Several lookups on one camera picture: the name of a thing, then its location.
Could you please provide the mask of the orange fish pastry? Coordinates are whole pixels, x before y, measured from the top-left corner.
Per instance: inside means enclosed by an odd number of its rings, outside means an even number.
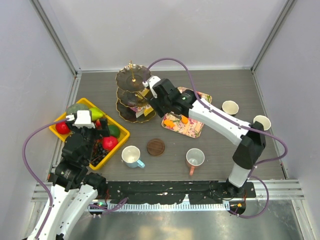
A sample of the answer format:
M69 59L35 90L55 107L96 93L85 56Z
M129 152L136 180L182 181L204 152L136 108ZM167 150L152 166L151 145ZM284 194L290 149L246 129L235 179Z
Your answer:
M181 122L186 125L189 122L189 119L182 115L181 116Z
M169 128L173 128L175 126L174 122L169 119L166 119L163 123Z

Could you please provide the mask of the floral rectangular tray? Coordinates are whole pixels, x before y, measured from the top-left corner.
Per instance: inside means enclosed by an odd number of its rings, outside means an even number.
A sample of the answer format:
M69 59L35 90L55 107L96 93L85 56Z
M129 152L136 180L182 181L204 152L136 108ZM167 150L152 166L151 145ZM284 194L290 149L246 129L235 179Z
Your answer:
M173 128L170 128L164 124L164 121L166 119L174 122ZM175 133L179 133L193 139L197 139L201 135L202 129L204 127L204 124L202 122L191 118L188 118L187 124L183 124L181 122L181 116L174 116L169 113L163 117L161 125L167 130L171 130Z

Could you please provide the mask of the cream cake slice with kiwi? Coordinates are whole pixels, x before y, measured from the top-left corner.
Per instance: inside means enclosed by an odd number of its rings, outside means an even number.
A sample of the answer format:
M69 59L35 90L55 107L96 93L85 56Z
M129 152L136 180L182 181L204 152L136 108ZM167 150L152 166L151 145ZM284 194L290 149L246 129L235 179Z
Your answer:
M147 100L149 92L150 90L148 88L145 88L142 91L138 91L136 95L142 100Z

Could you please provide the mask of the yellow triangle cake slice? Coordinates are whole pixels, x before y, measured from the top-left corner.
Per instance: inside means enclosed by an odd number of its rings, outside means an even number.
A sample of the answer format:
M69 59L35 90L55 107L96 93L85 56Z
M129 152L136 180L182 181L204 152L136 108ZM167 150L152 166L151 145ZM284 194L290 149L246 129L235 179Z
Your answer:
M147 104L147 105L144 106L143 115L144 115L144 116L147 116L147 115L149 115L153 110L154 110L154 109L153 109L149 104Z

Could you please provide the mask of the round wooden coaster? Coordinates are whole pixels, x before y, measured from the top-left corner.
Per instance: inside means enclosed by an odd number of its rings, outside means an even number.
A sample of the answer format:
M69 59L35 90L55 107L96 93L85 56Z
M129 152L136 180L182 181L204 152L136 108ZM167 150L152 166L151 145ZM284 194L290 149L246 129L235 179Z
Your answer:
M152 156L160 156L165 151L165 143L159 138L153 138L147 143L146 150Z

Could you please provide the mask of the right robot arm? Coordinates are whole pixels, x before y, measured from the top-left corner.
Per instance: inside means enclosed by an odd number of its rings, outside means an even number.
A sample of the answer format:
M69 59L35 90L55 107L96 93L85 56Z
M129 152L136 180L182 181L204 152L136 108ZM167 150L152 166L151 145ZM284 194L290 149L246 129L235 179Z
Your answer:
M147 102L160 117L174 113L199 121L236 146L226 191L232 197L242 194L254 164L266 147L263 125L260 122L250 124L219 110L194 90L181 92L167 78L151 76L142 84L149 90L145 96Z

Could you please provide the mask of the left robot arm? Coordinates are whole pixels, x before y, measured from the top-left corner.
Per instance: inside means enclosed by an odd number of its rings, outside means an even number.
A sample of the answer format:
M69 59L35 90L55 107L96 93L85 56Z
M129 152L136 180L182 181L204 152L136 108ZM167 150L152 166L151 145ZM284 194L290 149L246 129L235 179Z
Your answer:
M89 173L93 150L97 140L110 135L106 118L96 128L91 117L68 115L60 120L73 130L62 148L62 160L55 168L52 186L47 187L25 164L27 170L48 194L42 214L28 236L29 240L67 240L76 223L94 199L107 193L106 178Z

